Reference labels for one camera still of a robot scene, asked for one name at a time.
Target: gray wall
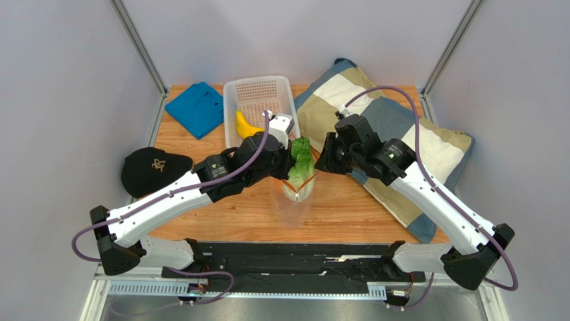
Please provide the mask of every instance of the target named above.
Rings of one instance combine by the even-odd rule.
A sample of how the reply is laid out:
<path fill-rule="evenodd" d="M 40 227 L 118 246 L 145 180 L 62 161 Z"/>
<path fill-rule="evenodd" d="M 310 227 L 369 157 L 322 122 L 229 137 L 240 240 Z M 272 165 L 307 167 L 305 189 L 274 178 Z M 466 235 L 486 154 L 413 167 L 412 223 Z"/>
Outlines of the gray wall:
<path fill-rule="evenodd" d="M 475 137 L 461 198 L 517 233 L 511 320 L 570 316 L 569 17 L 567 0 L 487 1 L 432 96 L 439 125 Z"/>
<path fill-rule="evenodd" d="M 0 30 L 0 320 L 77 320 L 95 265 L 71 238 L 125 204 L 159 96 L 107 0 L 4 1 Z"/>
<path fill-rule="evenodd" d="M 167 86 L 282 74 L 309 84 L 350 58 L 422 86 L 469 0 L 124 0 Z"/>

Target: wooden tabletop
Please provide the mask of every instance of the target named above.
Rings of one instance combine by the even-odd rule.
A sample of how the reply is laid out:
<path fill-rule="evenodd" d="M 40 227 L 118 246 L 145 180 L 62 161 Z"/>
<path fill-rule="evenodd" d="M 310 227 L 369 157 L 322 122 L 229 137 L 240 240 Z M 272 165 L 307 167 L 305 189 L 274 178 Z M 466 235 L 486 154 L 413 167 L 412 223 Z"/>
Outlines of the wooden tabletop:
<path fill-rule="evenodd" d="M 170 102 L 189 86 L 173 86 Z M 222 85 L 213 85 L 222 93 Z M 293 96 L 307 89 L 292 85 Z M 414 86 L 399 86 L 421 106 Z M 397 92 L 385 91 L 390 99 L 411 108 Z M 201 162 L 225 149 L 223 124 L 201 140 L 197 140 L 167 112 L 164 113 L 155 147 L 170 153 L 191 157 Z M 179 216 L 150 233 L 163 239 L 192 238 L 198 241 L 271 241 L 319 243 L 392 243 L 395 240 L 417 240 L 374 199 L 362 185 L 349 176 L 319 173 L 314 198 L 307 218 L 299 228 L 283 226 L 274 210 L 268 192 L 270 181 L 264 180 L 245 189 L 242 194 L 227 197 L 207 207 Z M 433 243 L 448 238 L 440 231 Z"/>

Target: blue cloth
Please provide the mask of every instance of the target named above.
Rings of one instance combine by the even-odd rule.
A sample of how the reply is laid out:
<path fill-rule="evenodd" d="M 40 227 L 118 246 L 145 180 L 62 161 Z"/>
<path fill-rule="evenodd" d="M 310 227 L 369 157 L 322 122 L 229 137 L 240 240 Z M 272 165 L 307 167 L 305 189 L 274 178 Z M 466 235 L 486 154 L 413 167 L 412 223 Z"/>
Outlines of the blue cloth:
<path fill-rule="evenodd" d="M 200 139 L 223 122 L 223 98 L 201 82 L 193 84 L 167 104 L 166 111 Z"/>

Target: basket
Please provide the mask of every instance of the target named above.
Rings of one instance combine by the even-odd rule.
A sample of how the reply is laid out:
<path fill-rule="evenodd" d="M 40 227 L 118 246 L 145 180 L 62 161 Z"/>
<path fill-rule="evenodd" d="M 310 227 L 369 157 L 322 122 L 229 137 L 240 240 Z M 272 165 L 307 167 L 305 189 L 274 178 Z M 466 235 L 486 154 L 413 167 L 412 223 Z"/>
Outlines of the basket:
<path fill-rule="evenodd" d="M 242 111 L 252 125 L 265 128 L 264 110 L 271 110 L 293 117 L 295 125 L 289 134 L 291 139 L 301 137 L 289 80 L 283 76 L 264 76 L 228 82 L 223 86 L 223 126 L 226 148 L 239 147 L 243 139 L 235 124 L 235 114 Z"/>

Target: banana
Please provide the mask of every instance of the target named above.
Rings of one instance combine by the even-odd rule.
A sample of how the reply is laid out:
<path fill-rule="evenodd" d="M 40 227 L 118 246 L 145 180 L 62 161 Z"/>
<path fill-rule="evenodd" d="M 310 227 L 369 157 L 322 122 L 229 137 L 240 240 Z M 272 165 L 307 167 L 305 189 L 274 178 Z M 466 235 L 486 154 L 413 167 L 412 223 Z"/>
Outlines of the banana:
<path fill-rule="evenodd" d="M 237 115 L 235 118 L 235 122 L 237 124 L 237 133 L 240 137 L 245 139 L 246 137 L 253 136 L 257 132 L 263 132 L 263 128 L 255 127 L 250 125 L 250 123 L 244 117 L 241 110 L 237 111 Z"/>

